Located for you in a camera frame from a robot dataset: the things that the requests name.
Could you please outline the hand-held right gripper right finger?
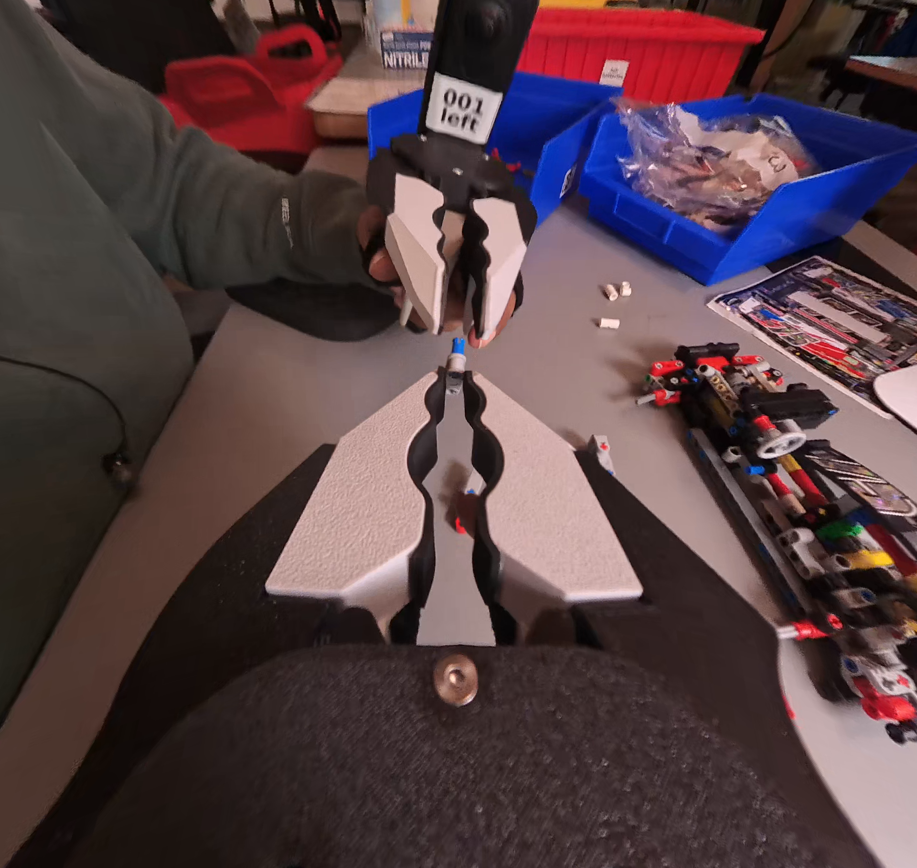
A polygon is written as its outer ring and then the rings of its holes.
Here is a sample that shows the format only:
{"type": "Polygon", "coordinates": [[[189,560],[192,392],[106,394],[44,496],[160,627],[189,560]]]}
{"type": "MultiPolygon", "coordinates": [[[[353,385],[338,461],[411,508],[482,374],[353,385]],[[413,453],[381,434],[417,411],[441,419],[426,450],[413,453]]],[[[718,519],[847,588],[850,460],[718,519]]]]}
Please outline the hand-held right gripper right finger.
{"type": "Polygon", "coordinates": [[[522,643],[547,613],[643,597],[567,440],[479,372],[471,430],[480,480],[472,570],[496,643],[522,643]]]}

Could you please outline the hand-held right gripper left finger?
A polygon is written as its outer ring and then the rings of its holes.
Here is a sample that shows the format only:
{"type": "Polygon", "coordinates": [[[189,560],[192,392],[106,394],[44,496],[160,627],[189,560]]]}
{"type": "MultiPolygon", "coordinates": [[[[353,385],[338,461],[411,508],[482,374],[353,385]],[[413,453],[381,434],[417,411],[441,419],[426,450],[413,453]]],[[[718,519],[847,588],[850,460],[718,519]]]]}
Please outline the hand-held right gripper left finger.
{"type": "Polygon", "coordinates": [[[421,377],[333,449],[270,572],[277,598],[367,610],[391,643],[416,641],[436,567],[432,499],[439,373],[421,377]]]}

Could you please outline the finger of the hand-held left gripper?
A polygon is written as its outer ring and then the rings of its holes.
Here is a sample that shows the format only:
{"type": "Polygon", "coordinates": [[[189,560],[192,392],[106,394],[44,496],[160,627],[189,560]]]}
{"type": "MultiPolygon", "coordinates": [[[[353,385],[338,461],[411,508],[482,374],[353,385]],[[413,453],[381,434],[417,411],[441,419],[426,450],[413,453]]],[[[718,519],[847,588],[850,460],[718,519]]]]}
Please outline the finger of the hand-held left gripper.
{"type": "Polygon", "coordinates": [[[385,247],[405,290],[404,321],[412,312],[431,334],[442,333],[450,267],[443,255],[445,198],[420,177],[395,176],[395,200],[385,247]]]}
{"type": "Polygon", "coordinates": [[[515,202],[498,197],[479,197],[469,202],[460,269],[469,280],[471,316],[479,342],[497,335],[527,248],[515,202]]]}

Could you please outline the person's left forearm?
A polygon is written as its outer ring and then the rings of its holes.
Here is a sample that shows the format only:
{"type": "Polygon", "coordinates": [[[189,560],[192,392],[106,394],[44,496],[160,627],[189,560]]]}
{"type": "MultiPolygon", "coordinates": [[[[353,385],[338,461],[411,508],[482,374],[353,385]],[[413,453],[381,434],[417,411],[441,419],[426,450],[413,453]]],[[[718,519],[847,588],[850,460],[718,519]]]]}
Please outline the person's left forearm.
{"type": "Polygon", "coordinates": [[[373,288],[356,181],[287,174],[170,121],[153,139],[138,240],[162,274],[194,289],[276,279],[373,288]]]}

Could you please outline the grey lego assembly with pins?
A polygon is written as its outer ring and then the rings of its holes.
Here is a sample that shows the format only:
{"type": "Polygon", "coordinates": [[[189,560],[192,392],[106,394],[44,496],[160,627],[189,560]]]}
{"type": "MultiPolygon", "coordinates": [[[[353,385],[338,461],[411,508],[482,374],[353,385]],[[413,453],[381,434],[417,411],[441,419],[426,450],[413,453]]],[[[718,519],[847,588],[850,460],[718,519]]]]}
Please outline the grey lego assembly with pins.
{"type": "MultiPolygon", "coordinates": [[[[615,475],[610,443],[606,436],[591,435],[587,451],[590,456],[598,461],[605,472],[612,476],[615,475]]],[[[472,467],[466,483],[459,490],[450,506],[449,520],[456,533],[470,537],[475,535],[479,500],[485,486],[484,478],[472,467]]]]}

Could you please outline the partly built lego car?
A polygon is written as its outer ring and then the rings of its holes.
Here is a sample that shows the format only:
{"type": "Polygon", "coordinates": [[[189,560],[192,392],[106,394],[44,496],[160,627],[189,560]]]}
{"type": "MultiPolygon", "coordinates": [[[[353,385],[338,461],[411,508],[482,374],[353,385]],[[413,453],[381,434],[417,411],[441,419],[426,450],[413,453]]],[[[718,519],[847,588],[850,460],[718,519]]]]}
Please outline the partly built lego car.
{"type": "Polygon", "coordinates": [[[676,407],[705,481],[789,615],[813,642],[815,682],[900,746],[916,740],[915,500],[812,431],[838,408],[786,385],[737,343],[680,346],[637,405],[676,407]]]}

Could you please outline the lego instruction booklet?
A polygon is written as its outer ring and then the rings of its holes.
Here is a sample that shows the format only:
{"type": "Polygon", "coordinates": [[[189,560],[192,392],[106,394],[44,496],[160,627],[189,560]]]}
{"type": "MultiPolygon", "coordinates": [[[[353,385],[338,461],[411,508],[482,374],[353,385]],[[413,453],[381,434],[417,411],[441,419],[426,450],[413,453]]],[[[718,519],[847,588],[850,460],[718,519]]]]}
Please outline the lego instruction booklet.
{"type": "Polygon", "coordinates": [[[915,367],[915,298],[812,256],[714,296],[707,307],[881,417],[895,418],[875,384],[915,367]]]}

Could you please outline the person's left hand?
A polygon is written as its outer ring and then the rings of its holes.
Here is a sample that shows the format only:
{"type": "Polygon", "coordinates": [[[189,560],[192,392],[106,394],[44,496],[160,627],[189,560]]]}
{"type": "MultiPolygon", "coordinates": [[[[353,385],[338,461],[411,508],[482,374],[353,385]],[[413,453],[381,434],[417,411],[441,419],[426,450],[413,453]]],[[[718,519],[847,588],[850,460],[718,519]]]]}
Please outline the person's left hand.
{"type": "MultiPolygon", "coordinates": [[[[389,290],[397,308],[401,309],[405,302],[405,288],[391,256],[382,243],[385,224],[386,216],[380,208],[367,207],[358,219],[358,242],[367,274],[373,281],[389,290]]],[[[465,323],[468,284],[462,276],[453,276],[450,279],[446,306],[442,314],[442,332],[463,333],[471,348],[482,349],[501,335],[510,323],[518,310],[517,295],[516,291],[511,292],[493,335],[482,336],[477,332],[472,321],[465,323]]]]}

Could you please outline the blue white glove box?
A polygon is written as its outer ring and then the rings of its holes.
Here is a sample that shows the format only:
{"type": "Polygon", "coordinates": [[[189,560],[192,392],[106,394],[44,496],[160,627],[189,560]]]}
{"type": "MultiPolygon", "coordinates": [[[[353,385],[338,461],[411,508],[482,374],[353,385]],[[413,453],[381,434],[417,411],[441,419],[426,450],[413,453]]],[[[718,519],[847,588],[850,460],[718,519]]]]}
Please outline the blue white glove box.
{"type": "Polygon", "coordinates": [[[426,71],[439,0],[368,0],[364,28],[383,68],[426,71]]]}

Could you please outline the blue bin with bags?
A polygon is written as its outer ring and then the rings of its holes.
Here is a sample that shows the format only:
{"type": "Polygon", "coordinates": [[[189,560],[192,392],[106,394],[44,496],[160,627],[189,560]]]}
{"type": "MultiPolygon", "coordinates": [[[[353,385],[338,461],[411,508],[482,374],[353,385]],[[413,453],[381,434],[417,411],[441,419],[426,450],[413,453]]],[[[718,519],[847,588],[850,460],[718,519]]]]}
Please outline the blue bin with bags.
{"type": "Polygon", "coordinates": [[[590,219],[706,286],[843,236],[916,161],[913,131],[779,96],[709,98],[684,108],[701,119],[784,118],[821,170],[780,187],[737,231],[714,232],[625,179],[625,127],[615,113],[601,118],[579,179],[590,219]]]}

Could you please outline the red plastic tote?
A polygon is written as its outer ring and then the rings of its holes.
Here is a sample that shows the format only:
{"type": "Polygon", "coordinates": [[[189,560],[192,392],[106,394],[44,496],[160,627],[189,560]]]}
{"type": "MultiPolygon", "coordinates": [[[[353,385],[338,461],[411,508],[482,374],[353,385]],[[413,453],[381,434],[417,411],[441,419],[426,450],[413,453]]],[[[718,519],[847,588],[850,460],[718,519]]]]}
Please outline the red plastic tote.
{"type": "Polygon", "coordinates": [[[684,103],[724,96],[765,32],[691,11],[540,10],[517,69],[600,84],[633,100],[684,103]]]}

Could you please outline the crumpled clear plastic bags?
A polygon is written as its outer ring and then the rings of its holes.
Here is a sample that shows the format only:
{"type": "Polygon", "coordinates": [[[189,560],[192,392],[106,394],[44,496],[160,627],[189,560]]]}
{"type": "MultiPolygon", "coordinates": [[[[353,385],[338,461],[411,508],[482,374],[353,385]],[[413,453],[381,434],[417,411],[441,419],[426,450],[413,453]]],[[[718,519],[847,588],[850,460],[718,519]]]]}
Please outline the crumpled clear plastic bags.
{"type": "Polygon", "coordinates": [[[722,236],[739,232],[783,186],[821,164],[780,116],[701,118],[682,105],[616,105],[629,153],[618,157],[631,188],[722,236]]]}

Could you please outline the red plastic container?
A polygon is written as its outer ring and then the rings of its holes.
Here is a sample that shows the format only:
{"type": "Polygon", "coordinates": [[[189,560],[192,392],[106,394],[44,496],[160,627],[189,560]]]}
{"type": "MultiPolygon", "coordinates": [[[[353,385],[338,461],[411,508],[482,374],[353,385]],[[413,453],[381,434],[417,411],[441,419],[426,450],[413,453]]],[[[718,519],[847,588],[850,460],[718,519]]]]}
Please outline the red plastic container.
{"type": "Polygon", "coordinates": [[[250,55],[168,64],[160,102],[178,127],[236,151],[304,159],[318,143],[307,100],[342,66],[335,43],[296,23],[262,35],[250,55]]]}

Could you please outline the green hoodie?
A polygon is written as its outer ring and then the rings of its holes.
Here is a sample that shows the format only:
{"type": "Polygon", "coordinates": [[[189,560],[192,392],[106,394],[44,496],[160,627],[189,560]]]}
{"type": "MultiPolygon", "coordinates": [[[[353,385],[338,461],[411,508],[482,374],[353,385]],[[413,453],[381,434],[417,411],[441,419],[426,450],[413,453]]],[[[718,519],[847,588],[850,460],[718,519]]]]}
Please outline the green hoodie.
{"type": "Polygon", "coordinates": [[[1,147],[5,718],[189,376],[163,277],[210,144],[2,0],[1,147]]]}

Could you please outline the white stand base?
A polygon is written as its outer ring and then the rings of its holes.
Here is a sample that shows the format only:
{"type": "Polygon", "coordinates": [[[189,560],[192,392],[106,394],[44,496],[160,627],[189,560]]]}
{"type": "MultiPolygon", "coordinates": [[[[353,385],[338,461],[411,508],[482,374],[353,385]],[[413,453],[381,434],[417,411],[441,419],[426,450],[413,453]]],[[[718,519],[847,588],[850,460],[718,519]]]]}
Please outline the white stand base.
{"type": "Polygon", "coordinates": [[[883,373],[876,377],[872,387],[877,402],[916,431],[916,365],[883,373]]]}

